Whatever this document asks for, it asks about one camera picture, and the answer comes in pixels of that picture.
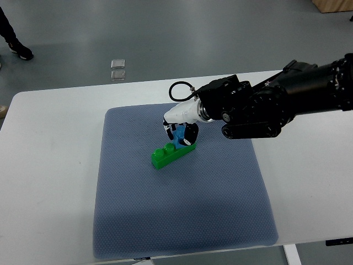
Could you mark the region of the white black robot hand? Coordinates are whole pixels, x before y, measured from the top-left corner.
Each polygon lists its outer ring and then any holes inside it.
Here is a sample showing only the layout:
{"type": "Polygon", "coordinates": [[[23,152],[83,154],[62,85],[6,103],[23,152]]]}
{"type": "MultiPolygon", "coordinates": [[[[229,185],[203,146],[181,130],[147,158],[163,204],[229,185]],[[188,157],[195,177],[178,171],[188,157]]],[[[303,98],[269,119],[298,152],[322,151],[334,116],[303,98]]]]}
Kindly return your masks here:
{"type": "Polygon", "coordinates": [[[178,143],[181,146],[191,146],[196,142],[199,133],[197,121],[205,122],[201,115],[201,101],[187,100],[174,106],[163,116],[163,126],[170,140],[174,140],[173,132],[176,124],[184,124],[184,136],[178,143]]]}

